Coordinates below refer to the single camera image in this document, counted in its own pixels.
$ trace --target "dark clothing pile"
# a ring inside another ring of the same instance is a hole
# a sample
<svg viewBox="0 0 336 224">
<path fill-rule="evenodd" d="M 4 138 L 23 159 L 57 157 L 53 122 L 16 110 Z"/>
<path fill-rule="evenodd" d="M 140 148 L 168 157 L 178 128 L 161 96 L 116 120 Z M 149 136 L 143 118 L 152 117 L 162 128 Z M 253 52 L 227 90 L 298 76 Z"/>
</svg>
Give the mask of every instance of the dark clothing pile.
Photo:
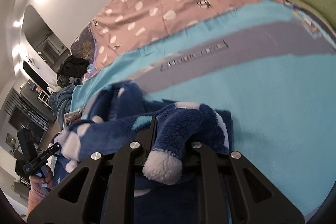
<svg viewBox="0 0 336 224">
<path fill-rule="evenodd" d="M 82 78 L 89 64 L 90 62 L 84 58 L 77 58 L 70 55 L 57 71 L 57 85 L 64 88 L 70 85 L 71 77 Z"/>
<path fill-rule="evenodd" d="M 81 85 L 81 79 L 77 78 L 75 81 L 60 91 L 53 92 L 48 100 L 53 114 L 57 115 L 57 121 L 59 126 L 63 128 L 64 114 L 70 112 L 72 93 L 75 89 L 75 86 Z"/>
</svg>

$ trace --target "pink sleeve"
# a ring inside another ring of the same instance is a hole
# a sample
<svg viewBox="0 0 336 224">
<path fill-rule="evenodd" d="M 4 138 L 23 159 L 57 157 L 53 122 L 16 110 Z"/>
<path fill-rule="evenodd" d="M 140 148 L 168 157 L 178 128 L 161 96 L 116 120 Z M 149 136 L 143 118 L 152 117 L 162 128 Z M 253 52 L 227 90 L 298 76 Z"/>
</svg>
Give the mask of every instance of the pink sleeve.
<svg viewBox="0 0 336 224">
<path fill-rule="evenodd" d="M 37 191 L 35 191 L 34 189 L 31 189 L 29 191 L 29 195 L 28 195 L 28 213 L 27 215 L 29 215 L 31 213 L 31 211 L 33 211 L 35 209 L 35 207 L 46 197 L 46 195 L 41 194 Z"/>
</svg>

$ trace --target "wooden floor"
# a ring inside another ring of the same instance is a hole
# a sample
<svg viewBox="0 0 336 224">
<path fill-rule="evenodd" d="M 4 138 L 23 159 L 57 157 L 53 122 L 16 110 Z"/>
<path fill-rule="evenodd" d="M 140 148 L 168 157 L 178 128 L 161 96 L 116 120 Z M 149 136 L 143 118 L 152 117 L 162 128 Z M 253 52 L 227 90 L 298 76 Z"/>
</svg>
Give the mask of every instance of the wooden floor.
<svg viewBox="0 0 336 224">
<path fill-rule="evenodd" d="M 61 128 L 59 127 L 59 124 L 56 120 L 54 124 L 51 124 L 49 126 L 47 134 L 44 138 L 44 141 L 40 144 L 39 149 L 43 151 L 46 150 L 50 144 L 51 139 L 60 131 L 61 131 Z"/>
</svg>

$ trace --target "gray stripe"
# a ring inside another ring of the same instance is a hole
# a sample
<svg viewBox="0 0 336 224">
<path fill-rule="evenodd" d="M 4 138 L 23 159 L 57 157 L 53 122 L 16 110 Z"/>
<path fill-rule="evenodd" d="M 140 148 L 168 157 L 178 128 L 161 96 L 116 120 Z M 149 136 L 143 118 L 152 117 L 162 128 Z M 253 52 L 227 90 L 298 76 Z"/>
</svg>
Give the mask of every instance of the gray stripe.
<svg viewBox="0 0 336 224">
<path fill-rule="evenodd" d="M 318 32 L 293 20 L 246 29 L 162 60 L 132 77 L 147 93 L 255 59 L 285 54 L 335 54 Z"/>
</svg>

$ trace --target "person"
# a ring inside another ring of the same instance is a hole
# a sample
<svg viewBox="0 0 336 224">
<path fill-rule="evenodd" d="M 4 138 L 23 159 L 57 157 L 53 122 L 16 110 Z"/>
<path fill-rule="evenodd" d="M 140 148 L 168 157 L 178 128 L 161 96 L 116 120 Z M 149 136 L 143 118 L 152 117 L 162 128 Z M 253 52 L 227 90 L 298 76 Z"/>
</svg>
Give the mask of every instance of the person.
<svg viewBox="0 0 336 224">
<path fill-rule="evenodd" d="M 53 172 L 48 165 L 46 166 L 46 170 L 47 170 L 47 175 L 45 178 L 41 178 L 38 176 L 29 177 L 30 184 L 31 184 L 31 190 L 29 191 L 29 195 L 28 195 L 27 215 L 29 215 L 31 211 L 33 211 L 34 208 L 46 197 L 46 194 L 41 188 L 41 184 L 46 183 L 47 187 L 51 190 L 54 188 Z"/>
</svg>

